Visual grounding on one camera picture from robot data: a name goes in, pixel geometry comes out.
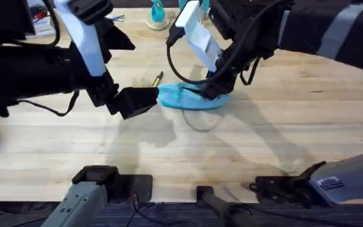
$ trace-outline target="black cable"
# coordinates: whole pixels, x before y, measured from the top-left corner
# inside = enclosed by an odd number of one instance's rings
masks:
[[[25,223],[14,224],[14,225],[11,225],[11,226],[9,226],[9,227],[18,227],[18,226],[23,226],[23,225],[25,225],[25,224],[34,223],[34,222],[36,222],[36,221],[41,221],[41,220],[44,220],[44,219],[47,219],[47,218],[49,218],[49,217],[38,218],[38,219],[31,220],[31,221],[27,221],[27,222],[25,222]]]
[[[287,218],[287,219],[294,219],[297,221],[305,221],[305,222],[309,222],[309,223],[317,223],[317,224],[325,224],[325,225],[330,225],[330,226],[336,226],[336,227],[361,227],[361,226],[354,226],[351,224],[345,224],[345,223],[336,223],[334,221],[327,221],[327,220],[322,220],[322,219],[316,219],[316,218],[305,218],[305,217],[300,217],[300,216],[294,216],[294,215],[289,215],[289,214],[281,214],[278,212],[273,212],[273,211],[266,211],[248,204],[242,204],[243,207],[246,208],[246,210],[250,211],[250,209],[258,211],[258,212],[262,212],[264,214],[268,214],[268,215],[273,215],[273,216],[279,216],[282,218]]]
[[[213,76],[206,78],[206,79],[202,79],[202,80],[198,80],[198,81],[193,81],[191,79],[187,79],[184,76],[182,76],[177,69],[175,68],[175,65],[173,65],[173,62],[171,60],[171,55],[170,55],[170,47],[171,45],[167,45],[166,46],[166,54],[168,56],[168,62],[170,65],[171,70],[174,72],[174,74],[181,79],[182,81],[186,82],[186,83],[190,83],[190,84],[204,84],[204,83],[208,83],[210,81],[213,81],[215,79],[217,79],[219,76],[222,76],[226,70],[230,69],[232,66],[233,61],[235,60],[235,58],[238,56],[240,50],[242,49],[243,44],[245,43],[245,39],[247,37],[247,35],[250,33],[250,30],[253,28],[254,24],[258,21],[258,19],[263,16],[264,13],[266,13],[270,8],[274,7],[275,5],[281,3],[282,1],[286,1],[286,0],[275,0],[274,2],[270,3],[269,5],[267,5],[266,7],[264,7],[252,20],[252,22],[249,24],[249,26],[247,27],[247,29],[245,30],[245,32],[243,33],[242,38],[239,40],[237,47],[235,48],[235,51],[232,53],[232,55],[230,56],[230,58],[226,61],[225,65],[223,65],[223,67],[217,71]]]
[[[149,208],[151,208],[151,207],[153,207],[153,206],[155,206],[155,203],[154,204],[151,204],[150,206],[147,206],[147,207],[145,207],[145,209],[149,209]],[[133,212],[132,213],[132,215],[131,215],[131,217],[130,217],[130,219],[129,219],[129,221],[127,222],[127,225],[125,226],[125,227],[130,227],[130,225],[131,225],[131,222],[132,222],[132,219],[134,218],[134,216],[137,214],[137,212]]]
[[[24,43],[24,42],[14,40],[14,41],[10,42],[11,44],[25,46],[25,47],[27,47],[27,46],[32,46],[32,47],[33,46],[36,46],[36,47],[43,47],[43,46],[55,47],[58,44],[58,42],[60,42],[60,38],[61,38],[60,24],[58,22],[57,16],[54,13],[54,9],[53,9],[52,5],[50,4],[49,0],[43,0],[43,3],[45,5],[45,7],[47,8],[47,10],[49,11],[50,17],[51,17],[51,19],[53,21],[53,24],[54,24],[55,38],[54,38],[53,42],[51,42],[49,44],[29,44],[29,43]]]
[[[250,76],[249,76],[249,79],[247,81],[245,80],[245,77],[243,76],[243,71],[240,72],[240,80],[242,80],[242,83],[245,86],[251,85],[251,82],[253,82],[253,79],[255,78],[255,73],[256,73],[256,69],[257,69],[257,66],[258,66],[259,62],[260,62],[260,58],[257,57],[256,60],[255,60],[255,63],[253,64],[253,67],[251,68]]]
[[[71,100],[69,101],[68,109],[67,109],[67,111],[65,113],[58,112],[58,111],[56,111],[56,110],[54,110],[54,109],[52,109],[50,107],[46,107],[45,105],[41,105],[41,104],[29,101],[29,100],[18,100],[18,101],[16,101],[15,104],[29,103],[29,104],[34,105],[35,107],[39,107],[39,108],[43,108],[45,110],[48,110],[48,111],[52,112],[53,114],[56,114],[59,117],[63,117],[65,115],[67,115],[74,108],[78,96],[79,96],[79,91],[74,91],[74,94],[71,97]]]
[[[137,213],[138,215],[140,215],[141,217],[145,218],[148,221],[151,221],[151,222],[156,223],[156,224],[160,224],[161,226],[174,226],[176,224],[188,224],[188,221],[185,221],[185,220],[175,221],[175,222],[172,222],[172,223],[165,223],[163,221],[150,218],[149,216],[146,216],[145,214],[141,213],[137,209],[137,206],[136,206],[136,203],[138,202],[138,194],[137,194],[137,192],[134,192],[134,199],[135,199],[135,201],[132,203],[132,206],[134,208],[134,212]]]

